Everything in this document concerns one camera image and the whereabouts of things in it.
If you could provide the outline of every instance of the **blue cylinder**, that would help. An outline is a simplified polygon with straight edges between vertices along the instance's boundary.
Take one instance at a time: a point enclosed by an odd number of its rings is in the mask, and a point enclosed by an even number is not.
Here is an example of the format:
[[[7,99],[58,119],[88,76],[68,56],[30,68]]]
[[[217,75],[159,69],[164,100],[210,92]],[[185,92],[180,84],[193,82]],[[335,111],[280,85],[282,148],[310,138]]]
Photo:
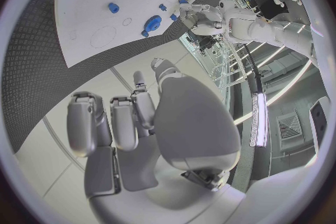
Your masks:
[[[115,3],[109,3],[109,10],[112,13],[117,13],[119,11],[119,6]]]

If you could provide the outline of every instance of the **white wall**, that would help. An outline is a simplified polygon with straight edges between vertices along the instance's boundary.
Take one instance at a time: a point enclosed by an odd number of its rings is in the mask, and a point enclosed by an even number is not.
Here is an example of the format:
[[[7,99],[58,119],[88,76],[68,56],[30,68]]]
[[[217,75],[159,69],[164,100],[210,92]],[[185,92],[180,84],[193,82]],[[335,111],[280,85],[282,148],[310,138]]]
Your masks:
[[[150,67],[154,57],[172,61],[182,72],[199,79],[222,98],[210,77],[178,40],[139,54],[118,64],[115,69],[132,87],[133,73],[136,70],[142,71],[148,90],[157,105],[157,83]],[[102,96],[108,118],[110,99],[116,95],[130,95],[128,89],[109,69],[75,91],[84,90]],[[43,120],[36,125],[16,157],[27,180],[49,205],[73,223],[93,224],[97,221],[88,206],[83,188],[86,159],[72,154],[67,138],[66,117],[70,96],[65,97],[45,116],[49,129]]]

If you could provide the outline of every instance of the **wall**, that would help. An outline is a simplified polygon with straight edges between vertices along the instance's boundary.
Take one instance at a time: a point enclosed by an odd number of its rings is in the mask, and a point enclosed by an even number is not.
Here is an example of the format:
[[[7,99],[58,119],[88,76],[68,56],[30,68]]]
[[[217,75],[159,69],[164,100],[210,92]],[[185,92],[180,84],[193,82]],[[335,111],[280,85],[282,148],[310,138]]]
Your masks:
[[[108,69],[75,91],[92,91],[102,96],[110,118],[110,99],[117,95],[130,95],[129,89],[134,87],[133,73],[140,70],[157,105],[157,83],[150,67],[154,57],[172,61],[182,72],[199,79],[221,98],[210,77],[177,40]],[[97,221],[88,207],[83,188],[86,159],[72,154],[67,138],[66,116],[70,96],[38,122],[15,156],[27,180],[50,206],[73,223],[93,224]]]

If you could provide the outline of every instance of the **gray carpet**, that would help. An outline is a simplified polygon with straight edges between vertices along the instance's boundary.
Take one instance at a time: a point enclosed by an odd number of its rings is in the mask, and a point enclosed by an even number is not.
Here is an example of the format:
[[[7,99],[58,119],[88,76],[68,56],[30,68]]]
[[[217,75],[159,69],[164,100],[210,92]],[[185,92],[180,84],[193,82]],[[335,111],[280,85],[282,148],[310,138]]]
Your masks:
[[[218,5],[219,0],[195,3]],[[162,35],[130,42],[67,68],[54,18],[54,0],[31,0],[8,45],[2,73],[2,105],[14,152],[57,103],[101,72],[139,53],[179,38],[180,20]]]

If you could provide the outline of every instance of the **blue object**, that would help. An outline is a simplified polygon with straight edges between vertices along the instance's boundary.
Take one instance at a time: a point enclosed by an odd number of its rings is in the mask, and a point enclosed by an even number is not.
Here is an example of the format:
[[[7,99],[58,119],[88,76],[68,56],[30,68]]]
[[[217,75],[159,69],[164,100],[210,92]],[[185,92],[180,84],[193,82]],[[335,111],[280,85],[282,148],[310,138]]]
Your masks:
[[[141,34],[146,38],[149,37],[148,32],[155,31],[156,29],[158,29],[160,27],[161,21],[162,21],[162,18],[159,15],[155,15],[151,17],[144,24],[144,30],[141,32]]]
[[[115,3],[109,3],[109,10],[112,13],[117,13],[119,11],[119,6]]]
[[[159,8],[160,8],[162,11],[167,11],[167,7],[164,6],[164,4],[160,4],[160,5],[159,5]]]
[[[188,4],[188,1],[187,0],[179,0],[179,3],[180,4]]]
[[[177,18],[177,16],[176,16],[175,14],[172,14],[172,15],[170,16],[170,18],[171,18],[173,21],[177,21],[177,20],[178,20],[178,18]]]

